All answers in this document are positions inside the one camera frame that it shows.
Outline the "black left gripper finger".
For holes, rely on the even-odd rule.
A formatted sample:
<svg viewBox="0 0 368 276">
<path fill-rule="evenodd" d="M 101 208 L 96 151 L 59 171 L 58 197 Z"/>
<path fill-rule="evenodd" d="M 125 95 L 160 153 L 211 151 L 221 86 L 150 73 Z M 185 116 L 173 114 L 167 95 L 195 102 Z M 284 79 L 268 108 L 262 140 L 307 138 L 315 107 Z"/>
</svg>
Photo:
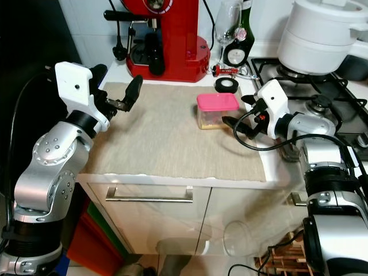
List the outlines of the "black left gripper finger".
<svg viewBox="0 0 368 276">
<path fill-rule="evenodd" d="M 139 99 L 140 88 L 142 87 L 143 83 L 144 78 L 141 75 L 136 75 L 127 85 L 125 97 L 122 99 L 122 110 L 124 112 L 129 112 Z"/>
<path fill-rule="evenodd" d="M 89 80 L 89 85 L 92 89 L 97 89 L 102 83 L 107 74 L 108 67 L 105 64 L 98 64 L 89 68 L 92 77 Z"/>
</svg>

